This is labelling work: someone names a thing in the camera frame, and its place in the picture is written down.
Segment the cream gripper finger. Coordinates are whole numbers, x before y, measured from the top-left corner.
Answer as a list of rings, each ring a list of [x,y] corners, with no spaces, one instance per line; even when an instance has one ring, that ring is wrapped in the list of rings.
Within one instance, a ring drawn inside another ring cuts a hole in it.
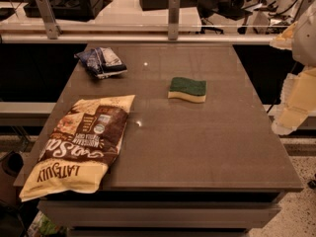
[[[296,131],[316,110],[316,68],[305,66],[298,75],[288,73],[281,89],[280,104],[272,124],[278,135]]]
[[[270,41],[270,46],[277,49],[292,50],[293,32],[297,23],[294,22],[288,26],[281,34]]]

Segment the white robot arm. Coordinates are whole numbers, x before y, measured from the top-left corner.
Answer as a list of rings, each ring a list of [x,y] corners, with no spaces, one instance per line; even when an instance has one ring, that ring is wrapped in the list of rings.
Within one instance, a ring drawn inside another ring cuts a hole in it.
[[[272,124],[274,133],[289,135],[316,110],[315,4],[275,37],[270,46],[290,50],[293,59],[304,66],[297,75],[286,75],[280,93],[280,104],[276,107]]]

